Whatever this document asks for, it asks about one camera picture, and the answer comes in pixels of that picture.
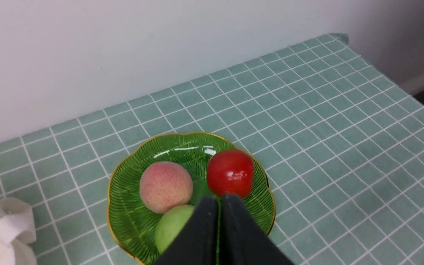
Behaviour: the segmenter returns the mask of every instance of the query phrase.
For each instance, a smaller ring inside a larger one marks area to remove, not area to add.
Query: pink peach
[[[173,162],[155,162],[142,174],[140,198],[155,213],[187,204],[192,196],[192,179],[186,169]]]

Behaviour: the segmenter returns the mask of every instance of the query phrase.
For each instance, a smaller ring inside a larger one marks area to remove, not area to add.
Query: tile pattern
[[[424,264],[424,107],[323,35],[0,143],[0,198],[33,205],[39,264],[134,264],[109,175],[149,137],[209,131],[266,168],[297,264]]]

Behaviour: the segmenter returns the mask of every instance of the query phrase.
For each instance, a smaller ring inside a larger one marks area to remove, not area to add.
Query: wall
[[[0,141],[327,32],[424,86],[423,0],[0,0]]]

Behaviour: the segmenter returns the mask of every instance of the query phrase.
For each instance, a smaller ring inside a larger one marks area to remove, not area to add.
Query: green plate
[[[157,161],[182,165],[194,182],[190,204],[195,205],[203,195],[212,194],[205,179],[209,159],[230,149],[239,148],[214,134],[164,134],[143,143],[125,158],[114,170],[107,195],[107,226],[119,246],[144,264],[152,264],[160,255],[155,247],[155,227],[162,215],[148,210],[139,193],[140,178],[149,165]],[[243,202],[256,223],[269,234],[276,217],[276,204],[264,168],[252,159],[253,190]]]

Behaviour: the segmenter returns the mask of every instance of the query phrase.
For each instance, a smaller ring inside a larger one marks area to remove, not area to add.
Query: white cloth
[[[16,198],[0,200],[0,265],[36,265],[32,208]]]

